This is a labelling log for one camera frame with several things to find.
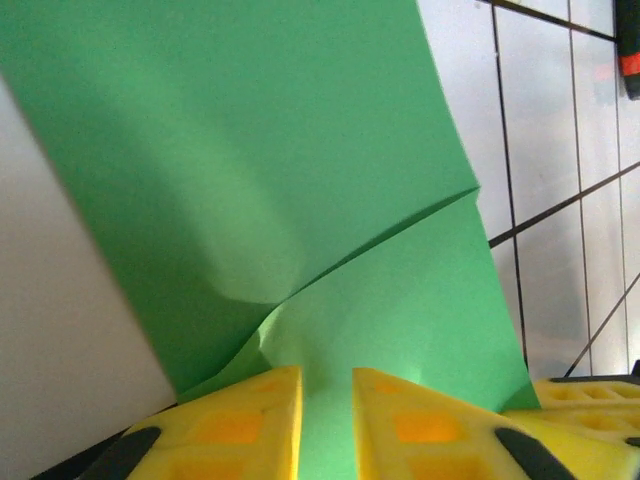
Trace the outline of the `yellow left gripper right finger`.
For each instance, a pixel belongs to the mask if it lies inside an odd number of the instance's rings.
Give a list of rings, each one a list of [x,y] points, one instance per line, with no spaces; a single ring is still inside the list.
[[[372,368],[352,372],[361,479],[625,479],[628,448],[505,416]]]

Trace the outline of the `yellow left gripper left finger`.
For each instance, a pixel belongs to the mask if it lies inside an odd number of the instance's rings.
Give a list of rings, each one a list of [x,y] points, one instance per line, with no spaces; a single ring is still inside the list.
[[[295,479],[303,377],[279,367],[166,409],[42,479]]]

